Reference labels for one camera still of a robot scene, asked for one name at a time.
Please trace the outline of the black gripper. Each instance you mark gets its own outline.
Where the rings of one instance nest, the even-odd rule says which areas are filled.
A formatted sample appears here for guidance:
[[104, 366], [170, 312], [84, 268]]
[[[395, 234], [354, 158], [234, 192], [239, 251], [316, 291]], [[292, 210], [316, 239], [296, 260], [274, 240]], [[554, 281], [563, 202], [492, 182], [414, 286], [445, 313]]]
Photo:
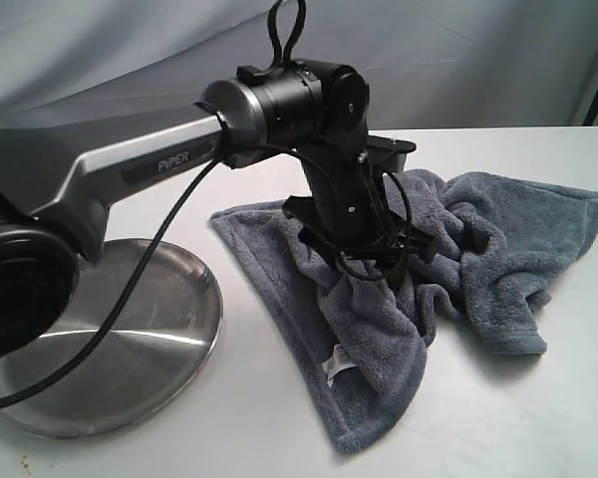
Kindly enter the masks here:
[[409, 258], [431, 263], [435, 238], [414, 225], [397, 173], [359, 150], [317, 141], [296, 149], [311, 195], [291, 196], [284, 215], [302, 224], [300, 241], [356, 279], [400, 279]]

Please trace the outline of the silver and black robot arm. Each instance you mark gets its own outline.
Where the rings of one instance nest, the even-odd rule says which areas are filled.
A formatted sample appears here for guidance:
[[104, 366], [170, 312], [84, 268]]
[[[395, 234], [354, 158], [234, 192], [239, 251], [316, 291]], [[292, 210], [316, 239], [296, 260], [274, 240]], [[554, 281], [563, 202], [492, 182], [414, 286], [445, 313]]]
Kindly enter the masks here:
[[212, 160], [243, 168], [297, 152], [311, 193], [283, 213], [324, 260], [371, 260], [395, 278], [433, 237], [388, 206], [383, 178], [414, 145], [372, 136], [369, 87], [352, 67], [250, 66], [181, 109], [0, 129], [0, 358], [47, 332], [68, 307], [78, 262], [97, 263], [113, 204]]

